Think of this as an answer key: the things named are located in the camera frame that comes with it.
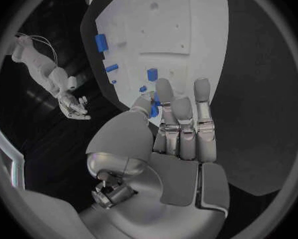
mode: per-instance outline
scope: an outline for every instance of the cable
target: cable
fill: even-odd
[[[20,32],[16,33],[16,36],[26,36],[26,37],[31,38],[33,41],[38,41],[38,42],[41,42],[41,43],[49,46],[52,50],[52,53],[53,53],[54,62],[55,62],[56,65],[58,65],[58,58],[57,58],[57,54],[55,52],[55,49],[53,48],[52,44],[50,43],[50,41],[47,38],[45,38],[43,36],[39,36],[39,35],[30,35],[30,36],[28,36],[28,35],[26,35],[24,33],[20,33]]]

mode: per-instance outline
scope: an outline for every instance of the small blue object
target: small blue object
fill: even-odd
[[[146,86],[142,86],[140,89],[139,89],[140,92],[145,92],[147,91],[147,87]]]
[[[160,103],[159,96],[158,96],[157,92],[154,93],[154,103],[155,103],[156,106],[161,106],[161,103]]]
[[[147,76],[149,81],[156,81],[158,79],[158,69],[151,68],[147,70]]]
[[[104,52],[105,50],[108,50],[108,45],[106,41],[106,36],[101,34],[101,35],[96,35],[95,36],[95,41],[97,44],[97,48],[99,52]]]
[[[111,65],[111,66],[108,66],[108,67],[106,67],[106,72],[111,72],[111,71],[114,71],[114,70],[117,70],[118,69],[118,65],[117,64],[115,64],[115,65]]]
[[[157,117],[159,115],[159,109],[154,104],[151,105],[151,114],[150,118]]]

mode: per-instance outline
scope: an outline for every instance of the wire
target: wire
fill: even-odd
[[[53,53],[54,62],[55,62],[56,65],[58,65],[58,58],[57,58],[56,51],[55,51],[52,44],[50,43],[50,41],[47,38],[45,38],[43,36],[39,36],[39,35],[30,35],[30,36],[28,36],[28,35],[26,35],[24,33],[20,33],[20,32],[16,33],[16,36],[27,36],[27,37],[30,37],[33,41],[38,41],[38,42],[41,42],[41,43],[49,46],[52,50],[52,53]]]

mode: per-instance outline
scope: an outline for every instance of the white robotic arm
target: white robotic arm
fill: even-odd
[[[44,89],[57,98],[60,110],[67,118],[75,120],[90,120],[84,105],[86,97],[79,101],[70,93],[75,88],[75,77],[68,77],[63,68],[57,66],[49,57],[39,53],[33,46],[29,36],[15,37],[11,44],[9,55],[16,63],[24,63],[31,77]]]

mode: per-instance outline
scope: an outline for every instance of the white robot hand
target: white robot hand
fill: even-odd
[[[15,37],[8,51],[16,63],[24,63],[31,77],[51,95],[57,98],[60,110],[67,118],[90,120],[84,105],[86,97],[77,99],[69,93],[76,88],[76,78],[68,77],[66,71],[58,67],[49,57],[39,53],[33,46],[30,36]]]

